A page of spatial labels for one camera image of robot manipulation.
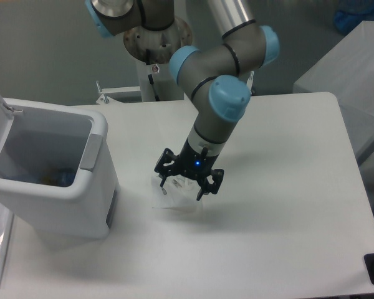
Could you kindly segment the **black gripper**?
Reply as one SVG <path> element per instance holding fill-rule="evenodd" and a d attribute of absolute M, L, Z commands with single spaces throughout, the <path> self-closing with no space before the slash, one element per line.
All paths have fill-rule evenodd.
<path fill-rule="evenodd" d="M 196 152 L 188 141 L 185 141 L 178 156 L 169 148 L 165 148 L 154 168 L 154 172 L 161 179 L 160 188 L 163 194 L 167 195 L 164 184 L 167 177 L 173 174 L 197 181 L 200 186 L 196 197 L 197 201 L 200 201 L 204 195 L 209 193 L 217 194 L 224 178 L 223 169 L 212 169 L 217 158 L 218 155 L 207 155 L 202 158 L 201 154 Z"/>

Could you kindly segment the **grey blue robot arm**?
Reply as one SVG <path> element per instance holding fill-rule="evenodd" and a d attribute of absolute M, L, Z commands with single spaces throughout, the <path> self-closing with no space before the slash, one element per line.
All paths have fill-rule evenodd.
<path fill-rule="evenodd" d="M 155 172 L 163 181 L 177 175 L 196 181 L 198 196 L 216 194 L 224 171 L 214 163 L 251 98 L 251 89 L 239 76 L 277 58 L 277 34 L 257 25 L 246 1 L 210 1 L 223 43 L 202 52 L 191 45 L 189 35 L 180 34 L 173 1 L 85 4 L 101 35 L 123 34 L 130 55 L 147 65 L 167 64 L 198 111 L 181 152 L 165 149 Z"/>

